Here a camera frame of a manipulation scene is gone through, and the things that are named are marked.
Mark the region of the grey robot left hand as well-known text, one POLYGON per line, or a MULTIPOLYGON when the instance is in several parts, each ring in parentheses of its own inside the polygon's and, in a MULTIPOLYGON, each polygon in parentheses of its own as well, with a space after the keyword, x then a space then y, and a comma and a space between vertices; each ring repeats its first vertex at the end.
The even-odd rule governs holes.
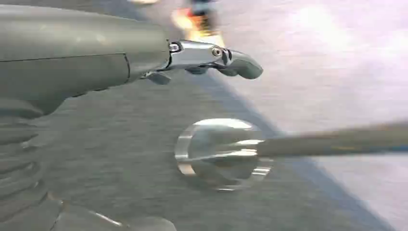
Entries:
POLYGON ((258 78, 250 56, 212 43, 170 41, 158 25, 84 11, 27 5, 0 7, 0 228, 3 231, 173 231, 172 222, 144 217, 131 224, 54 198, 31 140, 30 119, 66 99, 149 79, 208 68, 258 78))

